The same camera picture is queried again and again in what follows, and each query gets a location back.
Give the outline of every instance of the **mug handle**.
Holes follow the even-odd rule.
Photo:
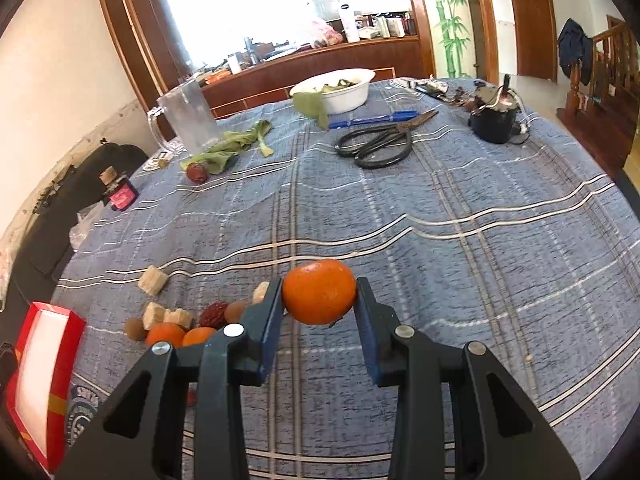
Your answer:
[[[154,136],[154,139],[158,143],[158,146],[162,150],[167,150],[170,153],[180,153],[183,148],[176,148],[171,143],[169,143],[160,133],[160,129],[158,128],[158,117],[162,114],[162,108],[156,107],[149,110],[146,113],[146,120],[149,123],[149,129],[151,130],[151,134]]]

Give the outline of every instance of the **orange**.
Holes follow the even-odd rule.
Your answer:
[[[289,271],[282,299],[300,323],[324,325],[338,321],[356,301],[356,279],[337,260],[319,260]]]
[[[197,345],[204,343],[209,337],[216,333],[215,328],[208,326],[201,326],[200,328],[194,328],[189,330],[184,339],[182,340],[182,346]]]
[[[151,327],[146,335],[146,345],[152,346],[159,341],[168,341],[174,348],[182,346],[182,338],[184,338],[184,330],[180,325],[175,323],[157,323]]]

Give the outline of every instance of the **open red box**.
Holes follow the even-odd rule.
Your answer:
[[[84,320],[66,308],[31,303],[15,345],[18,370],[7,386],[14,424],[44,469],[65,452],[66,396]]]

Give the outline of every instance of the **wooden cabinet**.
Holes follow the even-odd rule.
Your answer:
[[[363,40],[292,54],[229,76],[202,89],[213,114],[223,119],[243,110],[289,99],[289,90],[315,75],[345,68],[369,68],[374,81],[427,77],[417,36]]]

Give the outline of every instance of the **silver bolt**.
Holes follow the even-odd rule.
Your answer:
[[[484,355],[484,353],[486,352],[486,346],[484,346],[484,343],[481,343],[479,341],[472,341],[471,343],[469,343],[469,351],[473,355]]]
[[[409,339],[410,337],[413,337],[414,334],[415,334],[415,330],[414,330],[414,327],[412,326],[409,326],[409,325],[396,326],[396,335],[398,337]]]
[[[242,335],[242,332],[244,332],[244,326],[239,323],[232,323],[225,326],[222,329],[222,332],[224,332],[227,337],[238,337],[239,335]]]
[[[156,355],[164,355],[171,350],[171,344],[167,341],[160,341],[151,347],[151,351]]]

